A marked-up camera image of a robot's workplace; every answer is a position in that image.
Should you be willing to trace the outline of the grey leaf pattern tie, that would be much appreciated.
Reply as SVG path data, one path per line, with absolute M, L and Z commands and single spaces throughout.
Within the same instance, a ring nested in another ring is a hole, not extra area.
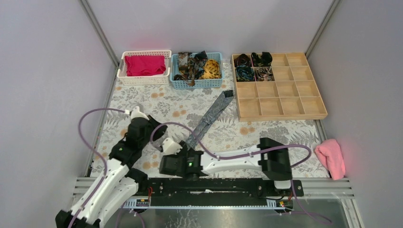
M 198 142 L 204 137 L 207 131 L 210 129 L 212 124 L 218 119 L 222 112 L 227 108 L 227 106 L 232 102 L 234 98 L 233 90 L 223 91 L 204 116 L 199 121 L 198 125 L 195 127 L 191 135 L 185 140 L 185 143 L 189 148 L 194 149 Z

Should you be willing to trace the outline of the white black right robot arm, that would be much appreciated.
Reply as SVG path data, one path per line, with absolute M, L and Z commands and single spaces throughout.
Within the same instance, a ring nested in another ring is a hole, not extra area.
M 159 173 L 187 179 L 213 175 L 229 170 L 257 170 L 273 181 L 273 191 L 280 196 L 291 190 L 292 171 L 288 148 L 270 138 L 260 138 L 259 144 L 247 148 L 207 152 L 176 143 L 170 138 L 163 142 Z

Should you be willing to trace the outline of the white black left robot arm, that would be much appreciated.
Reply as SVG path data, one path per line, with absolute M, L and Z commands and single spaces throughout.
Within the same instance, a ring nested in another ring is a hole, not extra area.
M 160 139 L 167 126 L 150 115 L 131 120 L 124 137 L 113 146 L 106 160 L 106 172 L 99 175 L 83 197 L 55 218 L 58 228 L 102 228 L 132 195 L 147 191 L 148 176 L 133 165 L 150 141 Z

